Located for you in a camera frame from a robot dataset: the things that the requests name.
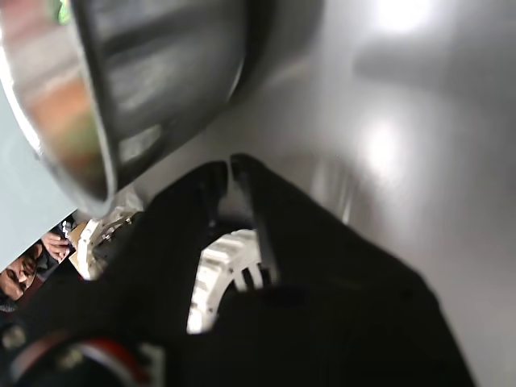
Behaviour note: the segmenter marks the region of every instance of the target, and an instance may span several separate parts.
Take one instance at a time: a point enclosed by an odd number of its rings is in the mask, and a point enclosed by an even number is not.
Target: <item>white wall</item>
[[[23,137],[0,88],[0,269],[74,211]]]

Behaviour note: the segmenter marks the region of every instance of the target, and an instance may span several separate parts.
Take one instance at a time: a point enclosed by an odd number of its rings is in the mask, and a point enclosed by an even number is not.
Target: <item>person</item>
[[[0,273],[0,311],[16,310],[16,302],[32,285],[35,276],[45,281],[74,252],[62,224],[47,232]]]

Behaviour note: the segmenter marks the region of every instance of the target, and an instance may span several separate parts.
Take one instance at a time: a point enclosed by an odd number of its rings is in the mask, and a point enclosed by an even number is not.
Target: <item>human hand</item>
[[[57,262],[61,263],[70,253],[70,249],[68,248],[69,242],[67,239],[62,239],[60,236],[48,232],[43,235],[41,238],[43,245],[47,249],[48,253],[52,256],[53,259],[57,260]]]

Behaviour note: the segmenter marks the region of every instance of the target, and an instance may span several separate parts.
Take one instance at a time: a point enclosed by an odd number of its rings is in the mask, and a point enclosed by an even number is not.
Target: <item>white plastic part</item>
[[[260,273],[260,249],[256,233],[240,230],[227,234],[202,251],[193,288],[187,332],[197,334],[208,331],[217,318],[217,311],[230,283],[238,291],[248,286],[242,271],[249,270],[254,289],[264,286]]]
[[[103,272],[106,262],[97,260],[93,251],[103,239],[110,238],[114,230],[122,226],[128,219],[144,210],[144,204],[132,187],[119,192],[116,207],[102,219],[92,219],[81,233],[77,244],[76,270],[85,280],[94,280]]]

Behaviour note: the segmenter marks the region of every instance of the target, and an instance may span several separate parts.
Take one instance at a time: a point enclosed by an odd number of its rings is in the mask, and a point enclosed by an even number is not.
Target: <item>gray surface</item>
[[[424,275],[479,385],[514,385],[516,2],[280,4],[240,100],[137,187],[258,156]]]
[[[0,88],[0,270],[74,210],[37,161]]]

